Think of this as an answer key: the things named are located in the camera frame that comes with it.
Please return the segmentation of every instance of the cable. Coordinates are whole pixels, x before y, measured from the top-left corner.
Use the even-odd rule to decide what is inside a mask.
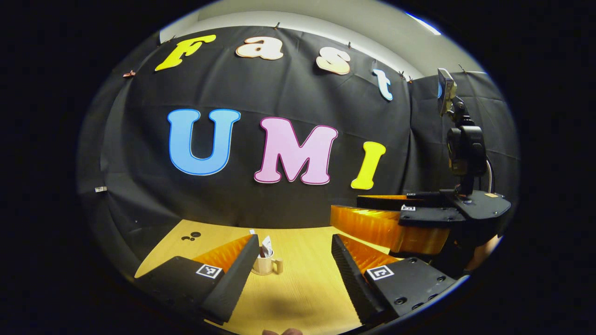
[[[495,192],[495,177],[494,171],[492,169],[492,164],[490,158],[486,156],[486,166],[488,167],[488,193]]]

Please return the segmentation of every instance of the sticker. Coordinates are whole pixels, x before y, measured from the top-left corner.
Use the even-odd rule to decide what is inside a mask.
[[[305,184],[322,185],[329,182],[327,173],[329,156],[337,130],[329,126],[316,126],[300,145],[289,120],[282,117],[266,117],[261,120],[265,130],[265,150],[261,169],[254,174],[254,180],[273,184],[281,180],[277,172],[277,161],[281,161],[289,182],[298,177],[304,165],[306,172],[300,176]]]
[[[198,110],[177,109],[172,111],[170,121],[170,159],[180,171],[189,175],[207,176],[219,172],[228,163],[232,141],[232,125],[240,120],[240,112],[231,109],[216,109],[209,113],[215,122],[213,151],[207,158],[195,157],[191,150],[193,123],[201,118]]]
[[[251,37],[247,38],[244,43],[236,49],[236,54],[240,57],[254,58],[260,57],[264,60],[276,60],[284,56],[281,53],[282,42],[273,37]]]
[[[204,275],[205,277],[209,278],[216,278],[218,274],[221,272],[222,268],[218,268],[217,266],[211,266],[207,264],[203,264],[200,269],[197,270],[197,274]]]
[[[383,144],[376,142],[364,142],[362,148],[365,152],[362,166],[350,186],[358,190],[370,190],[374,185],[373,176],[377,170],[378,161],[385,154],[386,149]]]
[[[402,205],[402,209],[401,210],[416,210],[416,207],[408,207],[406,205]]]
[[[210,43],[213,41],[215,41],[215,35],[201,36],[179,42],[176,44],[174,51],[172,51],[170,55],[167,56],[167,58],[155,68],[155,71],[169,69],[170,67],[180,65],[180,63],[182,63],[182,59],[180,58],[183,55],[188,57],[195,53],[201,47],[201,45],[203,45],[203,42]]]
[[[316,58],[316,65],[323,70],[327,70],[338,75],[350,73],[350,55],[330,46],[325,46],[319,51],[319,57]]]
[[[378,268],[372,268],[367,270],[368,274],[371,275],[372,280],[379,280],[393,275],[387,265],[379,266]]]
[[[389,85],[391,85],[391,81],[387,78],[385,72],[379,69],[373,69],[372,72],[377,76],[378,89],[381,91],[383,98],[387,99],[388,101],[393,100],[393,94],[389,92]]]

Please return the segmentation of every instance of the letter i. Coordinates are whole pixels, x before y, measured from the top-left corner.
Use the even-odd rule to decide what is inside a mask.
[[[364,142],[362,148],[365,152],[364,160],[360,172],[358,172],[358,177],[352,181],[350,186],[358,190],[370,190],[374,185],[373,176],[377,170],[378,161],[385,154],[386,149],[383,144],[376,142]]]

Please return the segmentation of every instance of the yellow letter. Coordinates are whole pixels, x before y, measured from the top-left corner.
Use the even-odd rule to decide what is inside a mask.
[[[350,73],[350,55],[345,51],[337,50],[330,46],[321,48],[319,51],[320,57],[316,58],[316,65],[319,65],[323,70],[337,73],[338,75],[345,75]]]
[[[240,57],[260,57],[264,60],[276,60],[284,55],[280,52],[282,43],[277,38],[263,36],[251,37],[247,38],[244,43],[250,44],[241,45],[236,49],[236,54]]]
[[[209,35],[187,39],[176,44],[176,49],[174,49],[174,51],[172,51],[172,53],[169,56],[167,56],[166,60],[163,61],[163,63],[159,64],[155,68],[155,71],[177,66],[182,62],[182,59],[180,59],[182,55],[190,56],[201,47],[203,42],[209,43],[213,42],[213,40],[215,40],[215,35]]]
[[[350,186],[359,190],[370,190],[373,188],[373,176],[377,170],[378,161],[385,153],[385,146],[376,142],[364,142],[364,160],[358,172],[358,177],[354,179]]]

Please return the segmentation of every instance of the white wall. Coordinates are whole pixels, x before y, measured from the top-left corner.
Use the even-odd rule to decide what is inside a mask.
[[[387,64],[397,72],[404,71],[406,78],[408,75],[414,79],[423,77],[418,69],[379,43],[352,30],[315,17],[277,11],[251,11],[225,14],[192,22],[195,20],[196,14],[198,13],[193,13],[193,15],[183,18],[179,25],[170,25],[166,29],[163,29],[160,32],[160,39],[166,41],[172,38],[173,35],[184,36],[202,30],[221,27],[270,26],[273,29],[280,22],[280,28],[312,33],[345,45],[350,42],[353,49],[362,51],[366,55]]]
[[[334,39],[418,78],[450,72],[484,72],[476,60],[444,35],[436,36],[402,10],[374,0],[221,0],[164,28],[173,35],[227,26],[275,26]]]

